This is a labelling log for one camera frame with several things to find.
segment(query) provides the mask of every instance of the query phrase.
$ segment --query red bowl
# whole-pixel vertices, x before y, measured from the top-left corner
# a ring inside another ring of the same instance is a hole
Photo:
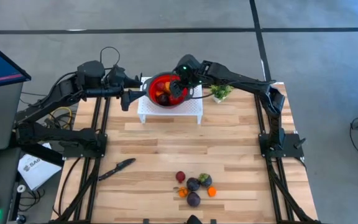
[[[169,72],[163,72],[158,75],[153,76],[152,78],[147,79],[144,82],[144,85],[146,84],[145,91],[147,92],[147,96],[149,99],[157,106],[160,106],[162,108],[173,108],[178,106],[179,104],[183,103],[185,101],[185,98],[188,94],[188,90],[185,88],[182,92],[182,95],[178,98],[175,98],[175,102],[172,103],[170,106],[163,106],[158,103],[157,96],[155,95],[157,92],[157,84],[158,83],[166,83],[171,82],[172,80],[179,80],[178,75],[171,74]]]

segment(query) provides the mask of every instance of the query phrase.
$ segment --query bundled wires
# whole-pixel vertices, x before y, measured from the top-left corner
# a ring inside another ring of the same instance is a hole
[[[19,212],[26,212],[26,211],[30,210],[30,208],[32,208],[34,205],[37,205],[41,201],[41,198],[45,195],[45,190],[43,189],[41,191],[42,191],[42,193],[40,193],[38,190],[23,192],[22,195],[24,193],[28,193],[29,196],[21,197],[21,202],[19,204]],[[28,202],[30,200],[31,203],[22,203],[23,199],[26,202]]]
[[[55,116],[55,113],[60,110],[65,110],[67,113],[60,114],[58,116]],[[62,106],[57,108],[56,110],[49,113],[49,118],[45,119],[45,124],[49,128],[60,128],[60,129],[73,129],[73,115],[74,113],[72,110],[66,106]]]

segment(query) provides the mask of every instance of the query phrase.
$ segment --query white rack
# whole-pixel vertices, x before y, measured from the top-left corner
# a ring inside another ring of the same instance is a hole
[[[142,77],[142,82],[151,77]],[[199,85],[194,88],[193,97],[203,96],[202,86]],[[203,99],[188,100],[174,108],[162,108],[155,105],[147,96],[142,96],[139,99],[139,106],[137,114],[140,121],[146,123],[146,115],[159,115],[159,116],[197,116],[197,123],[201,124],[203,116]]]

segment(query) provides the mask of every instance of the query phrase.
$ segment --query knife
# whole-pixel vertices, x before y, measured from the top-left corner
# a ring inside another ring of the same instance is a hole
[[[109,176],[115,174],[116,172],[122,170],[123,168],[125,168],[125,167],[131,165],[133,162],[135,162],[135,160],[136,160],[135,158],[126,159],[126,160],[124,160],[124,161],[118,163],[117,166],[116,166],[116,168],[114,168],[114,169],[110,170],[109,172],[107,172],[107,173],[101,175],[101,176],[99,177],[99,181],[100,181],[100,180],[104,180],[104,179],[108,178]]]

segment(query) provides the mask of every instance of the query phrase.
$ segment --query wooden table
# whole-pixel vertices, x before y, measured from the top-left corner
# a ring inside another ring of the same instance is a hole
[[[287,95],[283,84],[275,86]],[[95,101],[80,103],[75,129],[91,126]],[[98,182],[92,223],[142,223],[144,218],[149,218],[151,223],[183,223],[190,215],[205,223],[210,219],[218,223],[275,223],[267,169],[257,140],[259,124],[253,94],[234,90],[221,104],[212,98],[203,101],[201,125],[197,125],[195,117],[181,116],[149,116],[141,124],[136,102],[128,112],[123,112],[119,101],[112,99],[106,130],[108,148],[100,174],[125,159],[134,157],[136,162]],[[283,128],[294,132],[288,98],[282,115]],[[67,160],[64,165],[58,193],[74,160]],[[68,180],[63,208],[78,191],[82,162],[83,159]],[[290,193],[306,214],[317,218],[305,168],[295,159],[285,158],[283,163]],[[175,180],[179,170],[186,177],[198,177],[203,172],[211,174],[217,195],[210,198],[205,189],[200,189],[197,191],[200,206],[189,207],[173,191],[174,187],[183,185]],[[280,198],[285,218],[281,194]],[[82,218],[88,195],[83,203]]]

